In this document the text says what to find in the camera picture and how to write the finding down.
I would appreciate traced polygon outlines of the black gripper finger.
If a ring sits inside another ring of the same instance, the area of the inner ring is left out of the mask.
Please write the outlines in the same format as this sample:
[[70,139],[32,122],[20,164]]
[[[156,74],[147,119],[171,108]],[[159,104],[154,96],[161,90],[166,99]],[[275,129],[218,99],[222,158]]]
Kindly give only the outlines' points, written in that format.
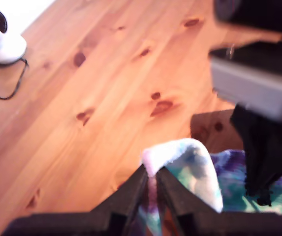
[[187,190],[167,169],[156,175],[158,192],[171,211],[172,219],[180,236],[219,236],[208,222],[217,217],[217,212]]
[[271,205],[271,185],[282,177],[282,122],[259,120],[260,144],[254,191],[260,206]]
[[93,214],[92,236],[127,236],[131,232],[148,177],[141,165],[106,200],[96,206]]
[[253,186],[253,177],[255,174],[255,144],[252,135],[253,128],[256,125],[255,115],[247,111],[240,105],[236,105],[231,115],[230,121],[237,133],[240,135],[244,151],[245,151],[245,162],[246,162],[246,179],[245,189],[247,195],[255,195],[255,189]]

